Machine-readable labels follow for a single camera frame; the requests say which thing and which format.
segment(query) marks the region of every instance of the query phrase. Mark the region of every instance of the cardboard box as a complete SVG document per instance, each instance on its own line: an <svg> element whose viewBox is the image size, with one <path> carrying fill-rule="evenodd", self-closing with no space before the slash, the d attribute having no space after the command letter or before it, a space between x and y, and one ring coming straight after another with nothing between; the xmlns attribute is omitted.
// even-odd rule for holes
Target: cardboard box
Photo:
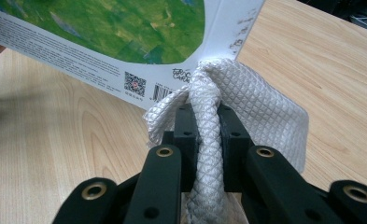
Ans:
<svg viewBox="0 0 367 224"><path fill-rule="evenodd" d="M0 44L148 109L199 61L234 59L262 4L0 0Z"/></svg>

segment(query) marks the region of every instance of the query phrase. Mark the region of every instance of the wood grain surface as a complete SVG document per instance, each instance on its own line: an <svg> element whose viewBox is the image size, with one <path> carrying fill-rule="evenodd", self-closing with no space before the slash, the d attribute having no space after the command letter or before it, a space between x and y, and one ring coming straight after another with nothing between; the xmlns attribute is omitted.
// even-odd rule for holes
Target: wood grain surface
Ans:
<svg viewBox="0 0 367 224"><path fill-rule="evenodd" d="M267 0L238 60L305 108L304 178L367 185L367 30ZM0 223L51 223L82 181L120 183L147 155L145 111L6 50L0 55Z"/></svg>

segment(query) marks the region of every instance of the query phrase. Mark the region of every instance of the green image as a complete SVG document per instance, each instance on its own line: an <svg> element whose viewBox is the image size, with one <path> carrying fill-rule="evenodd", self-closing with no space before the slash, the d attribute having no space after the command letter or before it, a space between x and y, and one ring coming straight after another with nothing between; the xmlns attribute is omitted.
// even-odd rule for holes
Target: green image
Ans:
<svg viewBox="0 0 367 224"><path fill-rule="evenodd" d="M204 0L0 0L0 11L128 63L182 63L205 31Z"/></svg>

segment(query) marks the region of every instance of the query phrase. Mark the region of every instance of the qr code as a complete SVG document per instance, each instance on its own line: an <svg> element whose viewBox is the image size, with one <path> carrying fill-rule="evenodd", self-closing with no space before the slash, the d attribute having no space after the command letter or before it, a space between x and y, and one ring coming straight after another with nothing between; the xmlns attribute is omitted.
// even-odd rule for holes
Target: qr code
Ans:
<svg viewBox="0 0 367 224"><path fill-rule="evenodd" d="M125 72L124 89L144 97L146 89L146 81L143 78Z"/></svg>

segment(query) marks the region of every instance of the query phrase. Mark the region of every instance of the textured fabric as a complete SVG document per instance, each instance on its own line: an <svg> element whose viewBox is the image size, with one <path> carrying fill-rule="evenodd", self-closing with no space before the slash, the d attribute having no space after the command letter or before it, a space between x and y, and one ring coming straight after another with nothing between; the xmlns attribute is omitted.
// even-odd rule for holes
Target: textured fabric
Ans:
<svg viewBox="0 0 367 224"><path fill-rule="evenodd" d="M274 147L299 171L303 170L307 113L268 85L252 69L237 61L215 59L200 62L191 83L153 106L146 114L150 146L159 145L162 134L172 130L176 109L190 102L201 137L197 174L182 208L189 223L247 223L237 200L223 191L220 102L230 106L256 145Z"/></svg>

